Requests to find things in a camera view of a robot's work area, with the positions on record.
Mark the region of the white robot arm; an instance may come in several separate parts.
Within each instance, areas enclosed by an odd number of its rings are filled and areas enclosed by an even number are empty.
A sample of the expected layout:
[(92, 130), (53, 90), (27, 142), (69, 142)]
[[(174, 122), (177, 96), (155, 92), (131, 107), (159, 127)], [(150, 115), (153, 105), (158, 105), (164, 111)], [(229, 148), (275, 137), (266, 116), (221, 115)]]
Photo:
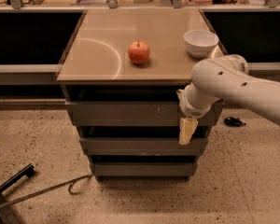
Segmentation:
[(236, 103), (280, 126), (280, 82), (252, 77), (240, 55), (204, 59), (191, 71), (191, 83), (176, 92), (184, 117), (179, 122), (179, 143), (189, 143), (198, 119), (220, 99)]

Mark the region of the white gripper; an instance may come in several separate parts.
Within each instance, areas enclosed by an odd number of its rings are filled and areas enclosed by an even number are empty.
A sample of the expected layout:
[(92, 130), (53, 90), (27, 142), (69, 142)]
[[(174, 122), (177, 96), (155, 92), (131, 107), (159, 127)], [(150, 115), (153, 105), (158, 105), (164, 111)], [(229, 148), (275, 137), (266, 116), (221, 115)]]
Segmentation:
[(198, 120), (203, 117), (211, 108), (199, 108), (190, 103), (184, 90), (176, 91), (179, 107), (186, 118), (181, 118), (179, 122), (179, 144), (187, 145), (198, 127)]

